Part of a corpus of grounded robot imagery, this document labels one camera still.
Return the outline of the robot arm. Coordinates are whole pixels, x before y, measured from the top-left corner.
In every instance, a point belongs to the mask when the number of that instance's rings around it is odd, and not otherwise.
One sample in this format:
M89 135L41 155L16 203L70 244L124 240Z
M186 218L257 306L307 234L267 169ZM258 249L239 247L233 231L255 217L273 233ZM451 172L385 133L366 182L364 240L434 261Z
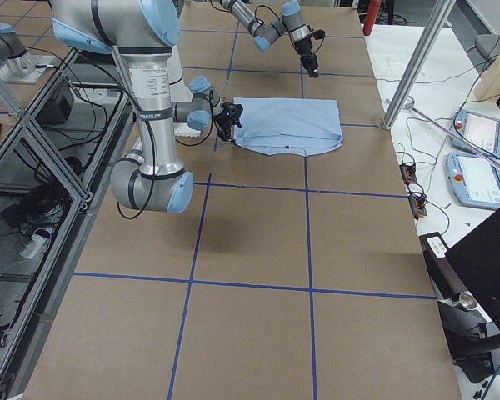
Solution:
M140 137L117 161L111 189L134 210L182 213L194 177L178 156L174 108L195 129L216 123L230 138L243 108L223 102L205 77L191 82L190 102L171 99L169 67L179 64L177 8L171 1L53 1L55 36L71 48L110 54L137 116Z
M219 9L224 12L231 13L247 29L262 52L266 52L282 36L288 35L303 69L310 78L319 77L319 48L313 50L313 41L323 41L326 33L306 23L299 1L286 2L280 13L263 4L252 10L244 1L211 1L211 4L214 3L218 3Z

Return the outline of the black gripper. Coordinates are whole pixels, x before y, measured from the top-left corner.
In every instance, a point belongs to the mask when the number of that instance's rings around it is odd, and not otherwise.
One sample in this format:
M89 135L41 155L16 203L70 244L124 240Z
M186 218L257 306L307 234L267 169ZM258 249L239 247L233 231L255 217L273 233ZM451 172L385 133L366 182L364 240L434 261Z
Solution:
M243 114L243 105L223 102L219 109L215 109L212 119L216 124L217 136L226 143L235 143L233 128L241 128L240 118Z
M290 39L300 61L310 78L318 78L318 58L313 53L313 39L323 40L326 33L323 29L312 29L308 25L296 27L290 31Z

